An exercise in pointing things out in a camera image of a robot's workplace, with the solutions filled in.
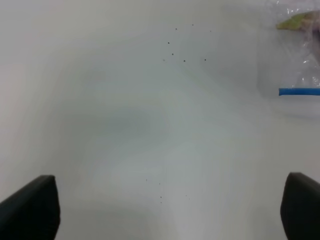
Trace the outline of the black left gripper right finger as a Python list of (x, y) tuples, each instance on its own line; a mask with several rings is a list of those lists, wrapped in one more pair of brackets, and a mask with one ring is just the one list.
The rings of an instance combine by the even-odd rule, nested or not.
[(320, 184), (301, 172), (286, 179), (280, 217), (288, 240), (320, 239)]

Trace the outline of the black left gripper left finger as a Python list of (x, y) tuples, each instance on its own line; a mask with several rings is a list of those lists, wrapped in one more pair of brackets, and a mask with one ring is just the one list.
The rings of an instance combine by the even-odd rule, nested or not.
[(54, 240), (60, 223), (53, 175), (40, 175), (0, 203), (2, 240)]

